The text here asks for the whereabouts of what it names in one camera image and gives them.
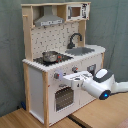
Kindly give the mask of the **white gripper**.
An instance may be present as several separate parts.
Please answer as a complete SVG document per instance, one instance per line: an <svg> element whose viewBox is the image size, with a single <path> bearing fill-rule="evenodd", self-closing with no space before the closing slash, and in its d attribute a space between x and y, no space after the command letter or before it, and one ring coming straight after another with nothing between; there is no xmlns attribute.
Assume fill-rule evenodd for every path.
<svg viewBox="0 0 128 128"><path fill-rule="evenodd" d="M87 78L92 78L92 74L88 71L81 71L64 76L63 83L68 85L72 90L77 90L81 88Z"/></svg>

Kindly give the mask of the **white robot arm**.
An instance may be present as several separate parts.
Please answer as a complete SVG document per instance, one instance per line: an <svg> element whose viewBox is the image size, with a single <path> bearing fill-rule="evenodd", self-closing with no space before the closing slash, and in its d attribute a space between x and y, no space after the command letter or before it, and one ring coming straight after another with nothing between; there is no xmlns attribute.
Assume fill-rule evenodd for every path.
<svg viewBox="0 0 128 128"><path fill-rule="evenodd" d="M105 100L114 93L128 92L128 82L117 83L113 72L107 69L100 69L95 75L88 71L66 75L63 82L73 90L85 90L100 100Z"/></svg>

